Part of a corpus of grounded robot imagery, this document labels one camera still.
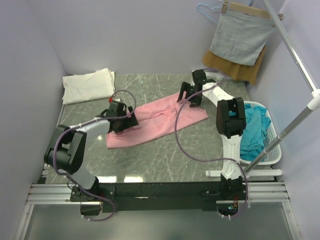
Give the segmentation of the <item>pink t shirt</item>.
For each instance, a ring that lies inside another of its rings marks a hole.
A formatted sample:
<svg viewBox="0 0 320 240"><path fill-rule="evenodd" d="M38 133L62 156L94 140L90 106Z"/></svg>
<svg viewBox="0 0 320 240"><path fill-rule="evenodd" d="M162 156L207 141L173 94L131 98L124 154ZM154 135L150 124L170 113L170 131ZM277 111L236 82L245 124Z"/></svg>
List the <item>pink t shirt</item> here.
<svg viewBox="0 0 320 240"><path fill-rule="evenodd" d="M175 93L137 107L134 113L138 125L119 134L108 133L107 148L133 147L173 133L176 115L185 102L177 102L178 96Z"/></svg>

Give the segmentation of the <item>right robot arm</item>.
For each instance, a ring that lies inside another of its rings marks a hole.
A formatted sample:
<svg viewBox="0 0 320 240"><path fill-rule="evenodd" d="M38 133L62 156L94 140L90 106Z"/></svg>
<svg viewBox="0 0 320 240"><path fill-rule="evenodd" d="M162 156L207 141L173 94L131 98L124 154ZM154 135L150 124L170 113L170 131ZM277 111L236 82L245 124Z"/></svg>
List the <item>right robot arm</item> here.
<svg viewBox="0 0 320 240"><path fill-rule="evenodd" d="M241 97L226 93L219 84L226 81L226 76L219 82L208 79L205 70L192 72L193 83L183 82L177 102L184 100L174 122L174 131L178 130L179 116L185 104L191 108L200 107L202 97L209 99L216 106L216 129L221 136L223 145L222 180L236 180L242 176L240 166L240 145L246 128L245 104Z"/></svg>

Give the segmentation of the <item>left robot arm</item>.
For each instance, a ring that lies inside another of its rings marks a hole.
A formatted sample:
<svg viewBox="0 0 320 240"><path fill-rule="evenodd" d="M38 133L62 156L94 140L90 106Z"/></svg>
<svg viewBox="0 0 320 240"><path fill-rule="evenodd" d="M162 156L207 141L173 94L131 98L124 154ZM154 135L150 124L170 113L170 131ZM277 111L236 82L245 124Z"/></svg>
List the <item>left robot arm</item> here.
<svg viewBox="0 0 320 240"><path fill-rule="evenodd" d="M99 180L83 165L87 140L136 127L139 122L134 110L112 100L107 109L90 121L74 126L58 125L45 150L44 162L78 185L88 201L96 200L100 195Z"/></svg>

